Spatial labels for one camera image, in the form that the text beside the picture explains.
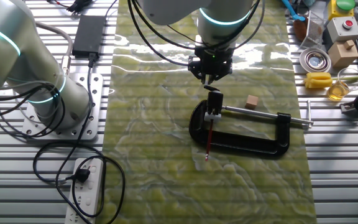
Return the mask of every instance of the black cable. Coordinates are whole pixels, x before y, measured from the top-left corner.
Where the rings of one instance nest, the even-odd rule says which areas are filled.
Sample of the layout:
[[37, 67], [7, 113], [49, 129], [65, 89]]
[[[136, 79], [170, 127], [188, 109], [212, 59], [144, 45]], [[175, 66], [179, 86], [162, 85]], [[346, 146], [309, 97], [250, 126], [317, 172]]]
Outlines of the black cable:
[[[82, 126], [82, 129], [80, 131], [80, 134], [78, 136], [78, 139], [76, 142], [71, 142], [70, 144], [73, 146], [72, 150], [68, 153], [66, 159], [63, 161], [62, 165], [60, 166], [57, 174], [56, 174], [56, 178], [53, 180], [55, 182], [55, 187], [58, 191], [58, 193], [62, 196], [62, 198], [66, 201], [66, 203], [78, 214], [78, 216], [87, 224], [91, 224], [84, 216], [87, 216], [87, 217], [96, 217], [98, 216], [103, 207], [101, 207], [99, 209], [99, 211], [94, 214], [94, 215], [90, 215], [90, 214], [87, 214], [85, 213], [81, 208], [80, 206], [78, 205], [78, 202], [76, 201], [76, 198], [74, 197], [74, 202], [75, 202], [75, 206], [69, 201], [69, 199], [66, 197], [66, 195], [62, 192], [62, 190], [60, 190], [59, 188], [59, 182], [62, 182], [62, 181], [66, 181], [70, 178], [73, 178], [73, 185], [75, 184], [75, 175], [74, 177], [71, 176], [69, 178], [66, 178], [66, 179], [59, 179], [59, 176], [60, 174], [62, 173], [62, 170], [65, 166], [65, 164], [67, 163], [67, 161], [70, 159], [70, 157], [72, 156], [72, 154], [75, 152], [75, 149], [77, 147], [81, 147], [83, 146], [82, 144], [80, 144], [80, 141], [81, 141], [81, 137], [86, 129], [86, 125], [88, 123], [88, 120], [90, 118], [90, 115], [91, 115], [91, 112], [92, 112], [92, 107], [93, 107], [93, 99], [92, 99], [92, 93], [91, 93], [91, 70], [93, 68], [93, 65], [95, 63], [97, 59], [97, 56], [96, 54], [91, 54], [90, 57], [89, 57], [89, 64], [88, 64], [88, 67], [89, 67], [89, 70], [88, 70], [88, 96], [89, 96], [89, 110], [88, 110], [88, 114], [86, 115], [86, 118], [85, 118], [85, 121], [83, 123], [83, 126]], [[43, 148], [41, 148], [41, 150], [37, 153], [37, 155], [34, 157], [34, 160], [33, 160], [33, 170], [34, 170], [34, 173], [36, 174], [36, 176], [38, 178], [40, 178], [41, 180], [45, 181], [45, 182], [52, 182], [50, 179], [44, 179], [43, 177], [41, 177], [37, 171], [37, 161], [38, 161], [38, 158], [40, 157], [40, 155], [42, 153], [44, 153], [44, 151], [51, 146], [51, 144], [53, 143], [50, 143], [46, 146], [44, 146]], [[110, 220], [109, 223], [112, 223], [118, 216], [120, 210], [121, 210], [121, 207], [122, 207], [122, 203], [123, 203], [123, 200], [124, 200], [124, 192], [125, 192], [125, 175], [124, 175], [124, 171], [123, 169], [121, 168], [121, 166], [116, 162], [114, 161], [113, 159], [110, 159], [108, 157], [104, 157], [103, 154], [101, 152], [96, 152], [98, 154], [98, 156], [96, 157], [90, 157], [90, 158], [87, 158], [86, 161], [90, 160], [90, 159], [93, 159], [93, 158], [98, 158], [98, 159], [102, 159], [103, 160], [103, 170], [102, 170], [102, 175], [103, 175], [103, 179], [102, 179], [102, 192], [104, 192], [104, 186], [105, 186], [105, 178], [106, 178], [106, 161], [109, 161], [109, 162], [112, 162], [113, 164], [115, 164], [121, 171], [121, 174], [122, 174], [122, 180], [123, 180], [123, 183], [122, 183], [122, 195], [121, 195], [121, 199], [120, 199], [120, 202], [119, 202], [119, 206], [117, 208], [117, 211], [116, 211], [116, 214], [114, 215], [114, 217]]]
[[[47, 152], [51, 147], [67, 147], [67, 146], [76, 146], [76, 147], [80, 147], [83, 149], [87, 149], [89, 151], [93, 151], [94, 153], [97, 154], [97, 156], [91, 156], [87, 159], [85, 159], [77, 168], [77, 170], [75, 171], [74, 175], [71, 175], [69, 177], [66, 177], [64, 179], [59, 180], [60, 182], [64, 182], [66, 180], [72, 180], [72, 184], [71, 184], [71, 194], [73, 195], [73, 199], [74, 199], [74, 203], [76, 204], [76, 207], [72, 207], [72, 209], [74, 209], [74, 211], [76, 211], [76, 208], [79, 208], [77, 212], [77, 214], [79, 214], [79, 216], [81, 217], [81, 214], [84, 214], [87, 217], [97, 217], [98, 215], [100, 215], [100, 213], [103, 211], [103, 207], [104, 207], [104, 190], [105, 190], [105, 186], [106, 186], [106, 162], [110, 162], [112, 164], [114, 164], [121, 173], [121, 177], [122, 177], [122, 191], [121, 191], [121, 197], [120, 197], [120, 201], [119, 204], [117, 206], [117, 210], [116, 213], [114, 214], [114, 216], [112, 217], [112, 219], [110, 219], [110, 221], [108, 222], [108, 224], [112, 223], [118, 216], [119, 212], [121, 211], [122, 208], [122, 204], [124, 202], [124, 195], [125, 195], [125, 186], [126, 186], [126, 179], [125, 179], [125, 173], [124, 170], [122, 169], [122, 167], [119, 165], [119, 163], [117, 161], [115, 161], [114, 159], [108, 158], [103, 156], [103, 154], [101, 152], [99, 152], [97, 149], [81, 144], [81, 143], [75, 143], [75, 142], [67, 142], [67, 141], [59, 141], [59, 142], [51, 142], [48, 143], [47, 145], [45, 145], [44, 147], [42, 147], [38, 153], [35, 155], [34, 160], [33, 160], [33, 171], [34, 174], [42, 181], [50, 183], [50, 182], [54, 182], [55, 179], [46, 179], [43, 178], [38, 170], [37, 170], [37, 162], [40, 159], [41, 155], [45, 152]], [[85, 164], [85, 162], [88, 162], [91, 159], [101, 159], [103, 161], [103, 168], [102, 168], [102, 179], [101, 179], [101, 205], [99, 207], [99, 210], [94, 214], [94, 215], [90, 215], [85, 213], [81, 208], [80, 205], [78, 205], [78, 202], [76, 200], [76, 196], [75, 196], [75, 176], [77, 175], [79, 169], [83, 166], [83, 164]], [[64, 197], [66, 202], [69, 204], [69, 206], [72, 206], [72, 203], [66, 198]]]
[[36, 86], [34, 88], [32, 88], [29, 91], [26, 91], [24, 93], [18, 94], [16, 96], [8, 96], [8, 97], [0, 97], [0, 101], [8, 101], [8, 100], [15, 100], [15, 99], [19, 99], [22, 98], [23, 96], [28, 96], [29, 94], [35, 94], [37, 91], [39, 91], [41, 88], [46, 88], [48, 87], [47, 84], [41, 84], [39, 86]]
[[114, 0], [114, 2], [110, 5], [109, 9], [107, 10], [106, 15], [104, 16], [106, 19], [107, 19], [107, 15], [109, 14], [110, 9], [116, 2], [117, 2], [117, 0]]
[[201, 43], [201, 42], [197, 42], [197, 41], [193, 40], [192, 38], [188, 37], [188, 36], [185, 35], [185, 34], [182, 34], [181, 32], [179, 32], [179, 31], [177, 31], [176, 29], [174, 29], [171, 25], [167, 25], [167, 27], [169, 27], [171, 30], [175, 31], [177, 34], [186, 37], [187, 39], [191, 40], [191, 41], [194, 42], [194, 43], [203, 44], [203, 43]]
[[[142, 13], [139, 11], [139, 8], [137, 7], [137, 5], [139, 5], [139, 3], [136, 0], [132, 0], [135, 10], [137, 11], [137, 13], [139, 14], [139, 17], [143, 20], [143, 22], [147, 25], [147, 27], [149, 27], [150, 30], [152, 30], [154, 32], [155, 35], [157, 35], [158, 37], [160, 37], [161, 39], [165, 40], [166, 42], [173, 44], [177, 47], [183, 47], [186, 49], [190, 49], [192, 50], [190, 47], [184, 46], [184, 45], [180, 45], [176, 42], [173, 42], [169, 39], [167, 39], [166, 37], [164, 37], [163, 35], [161, 35], [160, 33], [158, 33], [151, 25], [150, 23], [147, 21], [147, 19], [142, 15]], [[238, 27], [236, 29], [235, 32], [233, 32], [231, 35], [229, 35], [225, 40], [223, 40], [222, 42], [218, 43], [218, 44], [214, 44], [214, 45], [206, 45], [205, 47], [201, 47], [203, 50], [214, 50], [224, 44], [229, 43], [233, 38], [236, 38], [241, 32], [242, 30], [245, 28], [245, 26], [249, 23], [250, 19], [252, 18], [252, 16], [254, 15], [254, 12], [256, 11], [257, 6], [259, 5], [260, 0], [257, 0], [257, 2], [254, 4], [255, 7], [253, 8], [253, 10], [251, 11], [250, 15], [247, 17], [247, 19], [241, 24], [240, 27]]]
[[160, 37], [161, 39], [163, 39], [164, 41], [172, 44], [172, 45], [175, 45], [177, 47], [181, 47], [183, 49], [188, 49], [188, 50], [195, 50], [195, 47], [189, 47], [189, 46], [185, 46], [185, 45], [182, 45], [182, 44], [178, 44], [166, 37], [164, 37], [163, 35], [161, 35], [157, 30], [154, 29], [154, 27], [147, 21], [147, 19], [143, 16], [142, 12], [140, 11], [139, 7], [137, 7], [137, 1], [136, 0], [132, 0], [132, 3], [134, 5], [134, 8], [136, 10], [136, 12], [138, 13], [139, 17], [143, 20], [143, 22], [146, 24], [146, 26], [151, 30], [153, 31], [153, 33], [155, 35], [157, 35], [158, 37]]
[[59, 6], [63, 6], [63, 7], [66, 7], [66, 8], [68, 8], [69, 6], [66, 6], [66, 5], [64, 5], [64, 4], [62, 4], [62, 3], [60, 3], [59, 1], [57, 1], [57, 0], [53, 0], [57, 5], [59, 5]]
[[80, 13], [86, 6], [89, 6], [92, 0], [75, 0], [66, 10], [74, 14]]
[[16, 106], [12, 107], [11, 109], [6, 110], [6, 111], [4, 111], [4, 112], [1, 112], [1, 113], [0, 113], [0, 116], [5, 115], [5, 114], [8, 114], [8, 113], [10, 113], [10, 112], [12, 112], [12, 111], [18, 109], [21, 105], [23, 105], [23, 103], [25, 103], [29, 98], [31, 98], [31, 96], [33, 96], [34, 94], [36, 94], [40, 88], [37, 88], [37, 87], [36, 87], [36, 88], [34, 88], [34, 89], [37, 89], [37, 91], [34, 91], [34, 92], [28, 94], [20, 103], [18, 103]]
[[[253, 10], [252, 10], [251, 14], [249, 15], [249, 17], [252, 17], [254, 15], [255, 11], [256, 11], [256, 7], [253, 8]], [[235, 49], [239, 49], [244, 44], [248, 43], [254, 37], [254, 35], [256, 35], [256, 33], [258, 32], [260, 26], [262, 25], [262, 22], [264, 20], [264, 16], [265, 16], [265, 0], [262, 0], [262, 12], [260, 14], [260, 19], [259, 19], [257, 27], [255, 28], [253, 33], [245, 41], [243, 41], [243, 43], [239, 44]]]
[[131, 14], [131, 18], [132, 20], [134, 21], [134, 25], [136, 27], [136, 30], [138, 31], [140, 37], [142, 38], [142, 40], [146, 43], [146, 45], [156, 54], [158, 55], [160, 58], [168, 61], [168, 62], [171, 62], [172, 64], [175, 64], [175, 65], [180, 65], [180, 66], [186, 66], [188, 67], [189, 65], [186, 64], [186, 63], [180, 63], [180, 62], [176, 62], [176, 61], [173, 61], [169, 58], [166, 58], [164, 55], [160, 54], [160, 52], [156, 51], [153, 46], [149, 43], [149, 41], [147, 41], [147, 39], [145, 38], [145, 36], [143, 35], [142, 31], [140, 30], [139, 28], [139, 25], [137, 24], [136, 22], [136, 18], [135, 18], [135, 15], [134, 15], [134, 11], [132, 9], [132, 4], [131, 4], [131, 0], [128, 0], [128, 6], [129, 6], [129, 12]]
[[63, 101], [63, 98], [60, 97], [60, 93], [58, 91], [56, 91], [56, 93], [52, 93], [52, 95], [58, 95], [53, 97], [53, 101], [55, 103], [55, 106], [58, 106], [58, 99], [60, 98], [60, 101], [62, 103], [62, 117], [60, 118], [60, 121], [56, 124], [56, 126], [54, 128], [52, 128], [50, 131], [47, 132], [48, 129], [51, 128], [53, 122], [55, 121], [57, 114], [58, 114], [58, 110], [56, 110], [52, 116], [51, 121], [49, 122], [48, 125], [45, 126], [45, 128], [43, 130], [41, 130], [39, 133], [30, 135], [27, 133], [23, 133], [22, 131], [19, 131], [18, 129], [16, 129], [13, 125], [11, 125], [8, 121], [6, 121], [5, 117], [2, 115], [0, 116], [2, 121], [5, 122], [11, 129], [13, 129], [15, 132], [17, 132], [17, 134], [15, 133], [10, 133], [1, 123], [0, 123], [0, 128], [2, 130], [4, 130], [5, 132], [7, 132], [10, 136], [12, 137], [17, 137], [17, 138], [41, 138], [44, 136], [49, 135], [50, 133], [56, 131], [56, 129], [62, 124], [63, 120], [64, 120], [64, 114], [66, 113], [66, 106], [65, 103]]

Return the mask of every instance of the red button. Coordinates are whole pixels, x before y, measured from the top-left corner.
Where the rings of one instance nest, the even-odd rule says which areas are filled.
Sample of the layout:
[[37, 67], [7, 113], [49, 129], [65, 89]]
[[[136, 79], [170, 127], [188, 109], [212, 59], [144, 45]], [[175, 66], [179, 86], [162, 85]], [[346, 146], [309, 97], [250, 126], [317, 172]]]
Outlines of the red button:
[[353, 22], [352, 21], [345, 21], [345, 24], [349, 27], [353, 26]]

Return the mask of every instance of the red pen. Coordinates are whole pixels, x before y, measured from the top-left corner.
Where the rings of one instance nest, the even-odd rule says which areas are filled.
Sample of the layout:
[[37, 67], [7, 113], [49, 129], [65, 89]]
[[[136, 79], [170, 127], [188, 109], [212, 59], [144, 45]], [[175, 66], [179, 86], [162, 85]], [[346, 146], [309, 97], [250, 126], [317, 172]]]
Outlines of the red pen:
[[209, 150], [211, 149], [211, 141], [212, 141], [212, 126], [214, 125], [214, 120], [211, 120], [211, 124], [209, 125], [209, 133], [208, 133], [208, 142], [206, 143], [206, 155], [205, 161], [208, 161]]

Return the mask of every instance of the teal light ring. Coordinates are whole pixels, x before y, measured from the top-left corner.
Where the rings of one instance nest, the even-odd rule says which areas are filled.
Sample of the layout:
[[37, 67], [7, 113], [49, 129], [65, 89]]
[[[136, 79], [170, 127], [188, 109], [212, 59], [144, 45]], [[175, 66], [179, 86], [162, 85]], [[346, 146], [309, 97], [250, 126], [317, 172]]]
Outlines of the teal light ring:
[[0, 38], [6, 40], [8, 43], [10, 43], [14, 48], [15, 50], [17, 51], [17, 54], [20, 56], [21, 52], [20, 52], [20, 49], [19, 47], [15, 44], [15, 42], [13, 42], [13, 40], [11, 40], [9, 37], [5, 36], [5, 34], [1, 33], [0, 32]]
[[[64, 77], [65, 77], [65, 79], [63, 80], [63, 85], [60, 88], [59, 93], [61, 93], [63, 91], [63, 89], [64, 89], [64, 87], [66, 85], [66, 76], [64, 75]], [[28, 102], [30, 102], [30, 103], [46, 103], [46, 102], [49, 102], [49, 101], [53, 100], [53, 98], [57, 97], [57, 96], [58, 96], [58, 94], [56, 93], [55, 96], [53, 96], [53, 97], [51, 97], [49, 99], [43, 100], [43, 101], [30, 101], [30, 100], [28, 100]]]
[[231, 26], [231, 25], [234, 25], [234, 24], [237, 24], [237, 23], [240, 23], [242, 22], [244, 19], [246, 19], [248, 17], [248, 15], [250, 14], [250, 11], [241, 19], [237, 20], [237, 21], [232, 21], [232, 22], [221, 22], [221, 21], [217, 21], [211, 17], [209, 17], [203, 9], [200, 8], [200, 12], [201, 14], [205, 17], [205, 19], [209, 20], [210, 22], [212, 23], [215, 23], [217, 25], [221, 25], [221, 26]]

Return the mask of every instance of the yellow sponge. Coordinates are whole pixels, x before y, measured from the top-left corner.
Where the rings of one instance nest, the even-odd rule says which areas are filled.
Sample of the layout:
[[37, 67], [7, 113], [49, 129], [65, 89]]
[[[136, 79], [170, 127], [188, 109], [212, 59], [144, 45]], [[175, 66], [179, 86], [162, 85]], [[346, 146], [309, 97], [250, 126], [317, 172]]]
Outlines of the yellow sponge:
[[306, 88], [326, 88], [333, 84], [331, 74], [328, 72], [311, 72], [306, 74]]

